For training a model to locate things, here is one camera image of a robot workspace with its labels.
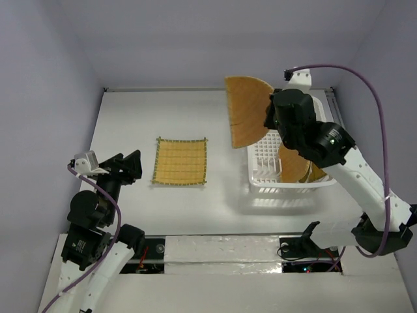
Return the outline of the round orange woven plate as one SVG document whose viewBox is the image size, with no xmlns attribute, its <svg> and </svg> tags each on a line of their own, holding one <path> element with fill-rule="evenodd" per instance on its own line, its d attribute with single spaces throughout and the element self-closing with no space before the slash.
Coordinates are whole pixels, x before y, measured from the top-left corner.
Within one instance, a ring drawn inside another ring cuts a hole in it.
<svg viewBox="0 0 417 313">
<path fill-rule="evenodd" d="M 274 88 L 251 76 L 225 77 L 232 147 L 247 147 L 261 140 L 268 129 L 264 127 L 270 94 Z"/>
</svg>

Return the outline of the square woven bamboo plate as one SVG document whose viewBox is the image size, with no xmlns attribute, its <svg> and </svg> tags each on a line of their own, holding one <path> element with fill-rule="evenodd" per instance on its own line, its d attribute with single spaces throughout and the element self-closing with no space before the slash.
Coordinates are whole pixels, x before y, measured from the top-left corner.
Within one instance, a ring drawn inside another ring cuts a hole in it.
<svg viewBox="0 0 417 313">
<path fill-rule="evenodd" d="M 203 186 L 207 183 L 207 142 L 157 138 L 151 183 L 164 186 Z"/>
</svg>

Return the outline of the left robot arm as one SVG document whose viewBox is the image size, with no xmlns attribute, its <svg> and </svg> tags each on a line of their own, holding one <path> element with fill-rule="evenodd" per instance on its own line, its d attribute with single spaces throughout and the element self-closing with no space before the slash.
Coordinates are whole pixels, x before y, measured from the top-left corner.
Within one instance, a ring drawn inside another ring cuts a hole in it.
<svg viewBox="0 0 417 313">
<path fill-rule="evenodd" d="M 92 189 L 71 199 L 57 293 L 43 311 L 98 312 L 122 268 L 144 250 L 144 231 L 122 224 L 118 205 L 122 186 L 141 179 L 141 153 L 99 162 L 87 151 L 75 155 L 67 169 Z"/>
</svg>

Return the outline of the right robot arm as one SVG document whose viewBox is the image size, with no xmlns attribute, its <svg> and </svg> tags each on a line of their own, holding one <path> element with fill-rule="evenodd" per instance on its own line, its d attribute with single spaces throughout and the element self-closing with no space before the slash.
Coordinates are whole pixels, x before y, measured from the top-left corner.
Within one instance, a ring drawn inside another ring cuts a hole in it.
<svg viewBox="0 0 417 313">
<path fill-rule="evenodd" d="M 299 237 L 280 240 L 288 258 L 314 257 L 331 246 L 356 246 L 384 256 L 410 243 L 416 206 L 397 197 L 365 161 L 339 124 L 317 120 L 312 97 L 299 89 L 276 89 L 264 126 L 276 129 L 283 146 L 334 178 L 362 212 L 351 222 L 311 222 Z"/>
</svg>

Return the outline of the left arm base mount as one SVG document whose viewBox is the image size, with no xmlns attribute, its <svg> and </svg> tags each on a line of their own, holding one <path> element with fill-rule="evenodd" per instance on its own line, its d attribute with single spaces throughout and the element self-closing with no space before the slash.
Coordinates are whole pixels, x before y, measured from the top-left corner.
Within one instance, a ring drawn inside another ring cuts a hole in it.
<svg viewBox="0 0 417 313">
<path fill-rule="evenodd" d="M 163 274 L 164 253 L 165 237 L 146 237 L 142 250 L 124 265 L 120 274 Z"/>
</svg>

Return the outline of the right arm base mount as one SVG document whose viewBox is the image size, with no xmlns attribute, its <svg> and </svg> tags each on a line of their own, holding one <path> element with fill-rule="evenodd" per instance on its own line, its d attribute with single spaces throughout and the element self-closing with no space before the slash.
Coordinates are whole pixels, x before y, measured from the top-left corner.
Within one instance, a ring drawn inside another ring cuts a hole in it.
<svg viewBox="0 0 417 313">
<path fill-rule="evenodd" d="M 321 248 L 313 235 L 318 235 L 324 224 L 319 221 L 311 222 L 307 228 L 298 235 L 279 236 L 279 247 L 276 254 L 284 261 L 318 260 L 325 257 L 340 257 L 338 247 Z"/>
</svg>

